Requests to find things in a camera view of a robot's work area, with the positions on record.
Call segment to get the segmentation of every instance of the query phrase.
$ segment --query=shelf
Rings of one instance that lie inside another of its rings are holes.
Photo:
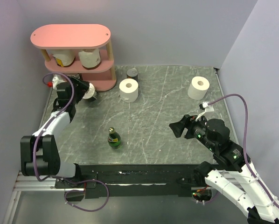
[[[31,35],[31,42],[39,49],[95,49],[110,39],[110,30],[99,24],[50,24]]]
[[[61,73],[100,73],[109,70],[114,61],[109,61],[107,56],[107,51],[104,49],[100,49],[100,57],[101,57],[101,64],[91,70],[85,69],[78,57],[78,52],[75,55],[74,63],[69,67],[61,67],[56,64],[55,59],[52,55],[50,55],[51,60],[49,62],[45,61],[46,68],[51,72],[61,72]]]
[[[84,81],[94,85],[97,91],[107,91],[115,86],[117,80],[112,80],[111,71],[107,70],[102,73],[82,73]]]

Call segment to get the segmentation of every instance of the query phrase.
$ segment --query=shelf leg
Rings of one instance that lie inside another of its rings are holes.
[[[45,59],[47,62],[49,62],[49,61],[50,61],[50,57],[49,57],[47,51],[46,51],[45,49],[40,49],[40,51],[41,51],[41,53],[42,53],[44,59]]]
[[[108,60],[113,61],[113,53],[112,53],[112,42],[109,41],[106,44],[106,50],[107,50],[107,56],[108,56]],[[116,72],[115,72],[115,65],[112,66],[111,68],[111,75],[112,75],[112,80],[116,80]]]

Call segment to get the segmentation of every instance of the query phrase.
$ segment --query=can lid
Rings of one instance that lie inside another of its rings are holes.
[[[139,74],[136,68],[128,69],[127,70],[127,75],[130,77],[135,77]]]
[[[108,132],[112,134],[112,133],[115,132],[115,129],[114,129],[113,127],[110,127],[110,128],[108,129]]]

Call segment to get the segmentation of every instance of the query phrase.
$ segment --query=bottle cap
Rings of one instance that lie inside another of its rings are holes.
[[[109,129],[108,129],[108,131],[109,131],[109,133],[114,133],[115,132],[115,129],[113,128],[113,127],[110,127]]]

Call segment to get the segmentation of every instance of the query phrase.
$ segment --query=marble tabletop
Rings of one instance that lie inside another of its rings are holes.
[[[120,99],[119,83],[126,71],[139,71],[139,96],[133,103]],[[214,163],[212,153],[195,139],[175,138],[169,123],[184,114],[199,114],[202,101],[222,96],[213,68],[190,66],[117,66],[117,84],[100,92],[98,100],[81,100],[76,114],[56,139],[61,160],[80,164],[199,164]],[[195,76],[209,80],[203,100],[190,99],[187,90]],[[43,122],[51,113],[56,92],[52,91]],[[223,119],[234,135],[224,101],[214,105],[210,118]],[[112,149],[107,142],[108,128],[121,135],[122,146]]]

